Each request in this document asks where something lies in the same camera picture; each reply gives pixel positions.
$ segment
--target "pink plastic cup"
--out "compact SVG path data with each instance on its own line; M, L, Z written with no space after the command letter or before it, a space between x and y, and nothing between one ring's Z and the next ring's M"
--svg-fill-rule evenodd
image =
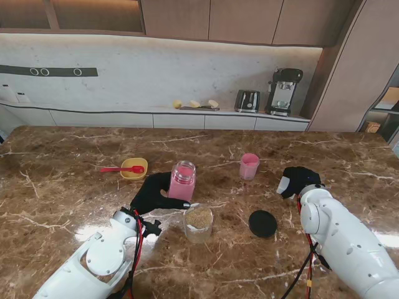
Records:
M259 163L260 160L255 154L244 154L241 158L241 164L239 167L239 176L241 179L248 181L254 179Z

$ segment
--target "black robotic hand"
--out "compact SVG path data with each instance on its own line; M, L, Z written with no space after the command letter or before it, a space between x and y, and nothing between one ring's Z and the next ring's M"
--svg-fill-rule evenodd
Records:
M155 173L147 177L130 203L130 210L137 210L142 215L154 209L189 209L188 201L167 198L161 190L168 191L171 173Z
M287 189L281 193L282 198L298 195L308 185L322 184L318 173L302 166L287 167L282 175L289 178Z

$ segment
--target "red plastic spoon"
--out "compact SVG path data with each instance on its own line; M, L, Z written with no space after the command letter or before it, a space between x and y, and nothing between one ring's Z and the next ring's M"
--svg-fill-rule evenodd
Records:
M133 173L143 173L144 167L143 166L132 166L132 167L125 167L125 168L104 167L100 170L100 172L102 172L102 173L107 173L109 171L131 171Z

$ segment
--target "pink liquid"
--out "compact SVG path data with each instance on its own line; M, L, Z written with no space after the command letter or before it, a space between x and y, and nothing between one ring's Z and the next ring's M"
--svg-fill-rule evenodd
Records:
M175 171L179 174L191 177L192 179L189 181L182 181L175 175ZM195 170L185 167L178 166L176 169L174 168L172 171L172 177L170 179L170 187L168 197L181 199L184 201L191 201L193 197L195 188Z

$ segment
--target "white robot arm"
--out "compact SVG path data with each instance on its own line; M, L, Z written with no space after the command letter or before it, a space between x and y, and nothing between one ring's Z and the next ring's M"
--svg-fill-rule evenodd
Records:
M132 266L125 260L127 238L137 235L136 220L122 211L110 219L112 230L95 233L39 289L34 299L106 299ZM80 261L85 255L87 270ZM112 275L105 283L96 276Z
M398 298L399 272L377 237L320 182L307 184L311 175L306 182L291 182L297 175L283 176L279 190L295 185L291 194L300 196L302 226L319 243L331 269L361 298Z
M162 196L168 191L171 173L156 173L146 178L130 209L121 208L110 219L112 230L97 232L82 244L74 254L41 286L34 299L122 299L131 288L135 266L140 258L141 243L148 234L160 235L160 221L154 224L139 215L154 209L189 209L190 203ZM140 228L145 226L144 233ZM135 260L126 259L125 241L138 238ZM81 261L85 259L87 268ZM112 293L114 287L130 270L122 289ZM113 275L105 283L98 277Z

